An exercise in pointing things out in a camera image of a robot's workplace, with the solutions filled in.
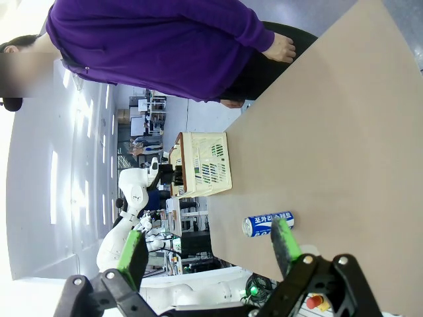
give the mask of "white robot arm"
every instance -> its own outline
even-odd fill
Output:
[[[154,158],[149,168],[129,168],[119,175],[119,188],[128,202],[128,210],[121,211],[122,220],[104,237],[97,254],[97,266],[100,272],[116,268],[126,238],[132,227],[139,224],[138,213],[148,203],[147,188],[150,186],[159,171],[159,163]],[[145,229],[151,229],[151,218],[145,221]]]

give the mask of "black pants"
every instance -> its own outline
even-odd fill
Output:
[[[263,22],[266,29],[291,38],[297,57],[310,47],[317,37],[291,26]],[[272,61],[255,51],[235,82],[219,97],[221,100],[256,100],[291,64]]]

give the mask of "red emergency button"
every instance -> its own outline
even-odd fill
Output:
[[[307,307],[309,308],[309,309],[313,309],[313,308],[316,308],[316,307],[318,307],[318,305],[320,305],[320,304],[322,304],[323,303],[323,297],[322,296],[319,296],[319,295],[317,295],[317,296],[313,296],[313,297],[310,297],[309,299],[307,299],[307,301],[305,302],[305,304],[307,305]]]

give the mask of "hand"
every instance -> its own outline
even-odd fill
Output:
[[[233,100],[220,100],[220,103],[228,107],[229,109],[239,109],[242,108],[244,101],[233,101]]]
[[[284,61],[285,63],[292,63],[293,58],[297,56],[293,40],[278,33],[275,33],[275,40],[272,46],[270,46],[267,51],[263,52],[263,55],[268,59]]]

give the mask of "floor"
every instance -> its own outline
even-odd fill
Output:
[[[357,0],[241,0],[256,11],[261,20],[288,24],[321,36]],[[423,69],[423,1],[384,0],[394,21]],[[195,102],[170,97],[163,143],[168,151],[179,132],[221,132],[229,127],[252,102],[243,109],[229,110],[215,102]]]

